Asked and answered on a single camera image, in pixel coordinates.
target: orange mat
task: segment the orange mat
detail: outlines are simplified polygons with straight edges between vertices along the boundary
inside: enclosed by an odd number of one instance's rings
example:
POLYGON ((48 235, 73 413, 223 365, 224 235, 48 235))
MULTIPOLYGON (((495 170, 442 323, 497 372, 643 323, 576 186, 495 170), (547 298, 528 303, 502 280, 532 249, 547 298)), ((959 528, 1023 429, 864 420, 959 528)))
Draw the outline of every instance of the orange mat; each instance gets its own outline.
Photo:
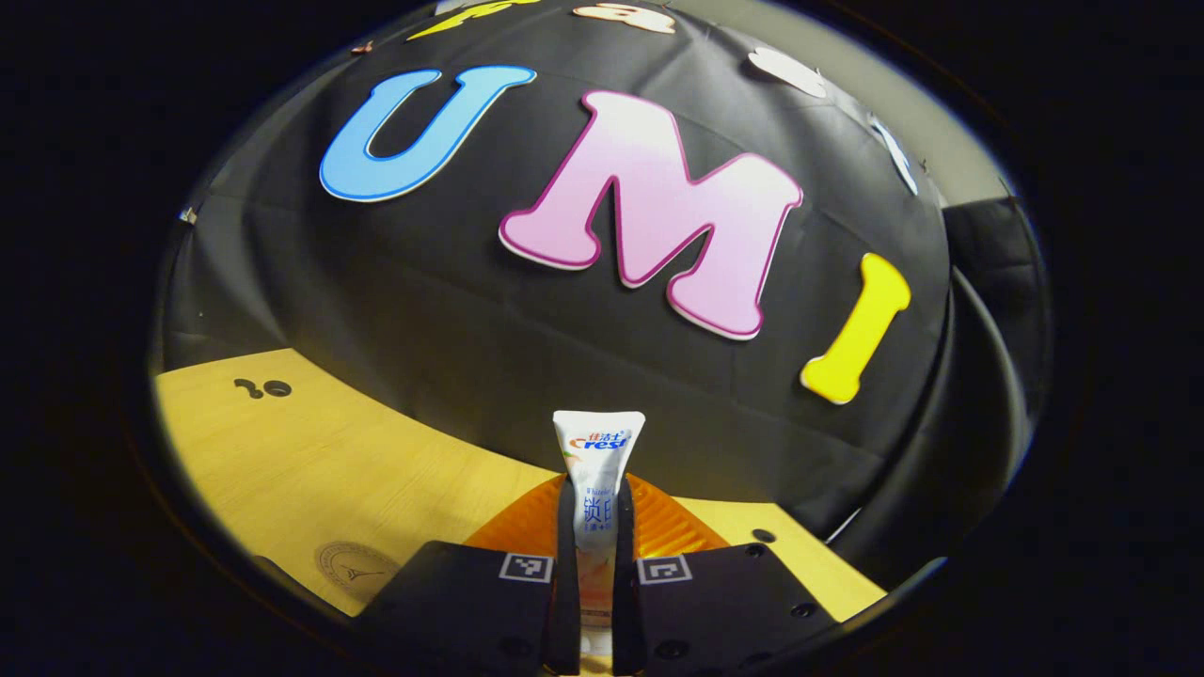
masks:
MULTIPOLYGON (((538 484, 497 513, 466 546, 556 557, 556 502, 565 475, 538 484)), ((636 504, 636 557, 667 557, 726 548, 727 541, 673 496, 628 473, 636 504)))

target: letter m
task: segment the letter m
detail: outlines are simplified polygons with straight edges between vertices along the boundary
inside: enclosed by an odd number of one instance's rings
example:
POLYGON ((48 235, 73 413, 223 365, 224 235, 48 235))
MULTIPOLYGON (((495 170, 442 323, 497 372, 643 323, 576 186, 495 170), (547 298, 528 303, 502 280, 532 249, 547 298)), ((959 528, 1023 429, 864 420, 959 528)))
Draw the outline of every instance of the letter m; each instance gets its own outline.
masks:
POLYGON ((669 281, 669 304, 728 338, 756 336, 778 235, 802 189, 751 153, 691 181, 673 113, 614 92, 590 92, 583 102, 592 112, 585 131, 535 207, 502 220, 502 243, 548 266, 588 269, 601 254, 590 224, 613 183, 622 283, 641 287, 709 232, 694 267, 669 281))

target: white toothpaste tube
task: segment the white toothpaste tube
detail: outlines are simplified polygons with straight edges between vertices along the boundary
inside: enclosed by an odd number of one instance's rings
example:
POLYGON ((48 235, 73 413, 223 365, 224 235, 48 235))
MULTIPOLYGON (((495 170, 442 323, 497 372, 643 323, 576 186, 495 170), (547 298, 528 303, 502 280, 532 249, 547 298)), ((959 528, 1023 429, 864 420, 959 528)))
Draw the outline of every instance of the white toothpaste tube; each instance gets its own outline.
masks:
POLYGON ((619 487, 644 426, 644 414, 557 411, 551 422, 577 491, 573 535, 582 596, 582 649, 609 654, 609 632, 598 630, 610 626, 619 487))

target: yellow wooden surface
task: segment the yellow wooden surface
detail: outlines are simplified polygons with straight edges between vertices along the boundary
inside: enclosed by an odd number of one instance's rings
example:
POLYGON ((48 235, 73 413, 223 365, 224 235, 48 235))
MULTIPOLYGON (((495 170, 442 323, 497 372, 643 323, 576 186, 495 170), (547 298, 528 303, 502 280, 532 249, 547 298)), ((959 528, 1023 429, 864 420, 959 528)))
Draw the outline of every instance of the yellow wooden surface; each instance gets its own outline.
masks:
MULTIPOLYGON (((361 543, 402 564, 426 541, 464 541, 555 475, 407 418, 291 349, 170 371, 157 388, 179 461, 229 532, 352 616, 365 602, 321 573, 319 547, 361 543), (293 393, 252 399, 236 378, 293 393)), ((680 500, 731 543, 775 534, 773 551, 838 620, 885 594, 773 504, 680 500)))

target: blue letter u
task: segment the blue letter u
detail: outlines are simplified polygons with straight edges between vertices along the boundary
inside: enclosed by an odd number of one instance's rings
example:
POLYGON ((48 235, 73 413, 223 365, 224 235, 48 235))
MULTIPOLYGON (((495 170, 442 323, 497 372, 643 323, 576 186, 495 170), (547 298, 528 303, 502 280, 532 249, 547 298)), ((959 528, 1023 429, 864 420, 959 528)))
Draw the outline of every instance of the blue letter u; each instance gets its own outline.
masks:
POLYGON ((439 171, 489 106, 510 87, 535 80, 535 71, 519 66, 480 66, 460 73, 460 89, 426 125, 408 149, 377 158, 368 152, 372 139, 389 117, 419 87, 439 77, 424 70, 390 77, 372 89, 368 100, 347 120, 321 159, 321 186, 334 196, 377 202, 405 195, 439 171))

